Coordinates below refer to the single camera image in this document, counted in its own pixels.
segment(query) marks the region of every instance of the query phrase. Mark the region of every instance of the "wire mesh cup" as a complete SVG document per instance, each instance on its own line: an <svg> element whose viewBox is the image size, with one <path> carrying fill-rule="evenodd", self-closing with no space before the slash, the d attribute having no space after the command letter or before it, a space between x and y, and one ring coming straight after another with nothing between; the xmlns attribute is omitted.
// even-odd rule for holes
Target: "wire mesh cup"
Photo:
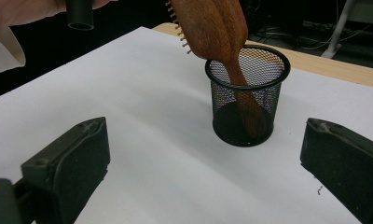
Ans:
<svg viewBox="0 0 373 224"><path fill-rule="evenodd" d="M281 52L256 45L244 46L239 63L248 86L232 85L220 62L208 60L205 64L211 80L213 128L228 144L253 147L265 142L273 132L280 88L291 65ZM248 99L252 97L258 106L250 106L248 114L242 113L241 108L250 104Z"/></svg>

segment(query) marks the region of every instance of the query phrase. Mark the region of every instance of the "floor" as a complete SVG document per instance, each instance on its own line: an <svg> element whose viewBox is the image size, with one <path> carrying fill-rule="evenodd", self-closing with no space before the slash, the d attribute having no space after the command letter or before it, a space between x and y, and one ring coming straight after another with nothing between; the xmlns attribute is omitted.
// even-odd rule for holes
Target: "floor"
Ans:
<svg viewBox="0 0 373 224"><path fill-rule="evenodd" d="M252 32L250 40L321 56L329 45L334 24L304 21L294 36L278 25L267 24ZM340 37L341 48L333 60L373 68L373 24L348 22Z"/></svg>

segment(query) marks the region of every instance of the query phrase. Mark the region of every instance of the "hairbrush bristle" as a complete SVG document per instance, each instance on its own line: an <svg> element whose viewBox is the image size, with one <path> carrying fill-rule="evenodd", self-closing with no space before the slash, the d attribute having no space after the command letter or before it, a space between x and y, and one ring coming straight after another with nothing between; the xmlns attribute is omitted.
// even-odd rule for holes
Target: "hairbrush bristle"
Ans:
<svg viewBox="0 0 373 224"><path fill-rule="evenodd" d="M184 37L183 29L182 29L182 27L180 26L180 24L178 24L177 15L175 14L175 11L174 11L174 9L173 9L173 6L172 6L171 1L169 1L169 2L166 3L166 7L168 7L168 8L167 8L167 11L168 11L168 12L172 12L172 14L170 14L170 17L171 17L171 18L174 18L173 23L177 24L174 28L175 28L176 30L178 30L178 29L180 30L180 32L177 34L177 35L182 36L182 37L180 38L180 40L181 40L181 41L186 40L186 38ZM189 44L186 42L186 43L183 44L182 46L183 46L183 48L184 48L184 47L186 47L186 46L188 46L188 45L189 45Z"/></svg>

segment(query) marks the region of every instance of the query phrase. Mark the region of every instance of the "person's hand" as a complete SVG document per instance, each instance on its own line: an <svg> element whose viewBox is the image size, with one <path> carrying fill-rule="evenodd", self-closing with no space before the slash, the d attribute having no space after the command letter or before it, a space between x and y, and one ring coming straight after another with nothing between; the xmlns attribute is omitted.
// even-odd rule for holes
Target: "person's hand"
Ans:
<svg viewBox="0 0 373 224"><path fill-rule="evenodd" d="M93 8L117 0L92 0ZM22 25L66 10L65 0L0 0L0 28Z"/></svg>

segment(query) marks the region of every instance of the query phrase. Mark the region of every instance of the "black cylinder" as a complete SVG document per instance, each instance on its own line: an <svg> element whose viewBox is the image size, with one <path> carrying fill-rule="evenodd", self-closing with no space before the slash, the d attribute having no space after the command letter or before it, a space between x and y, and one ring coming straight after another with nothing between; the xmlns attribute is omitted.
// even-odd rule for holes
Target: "black cylinder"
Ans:
<svg viewBox="0 0 373 224"><path fill-rule="evenodd" d="M68 26L77 30L93 29L91 0L66 0Z"/></svg>

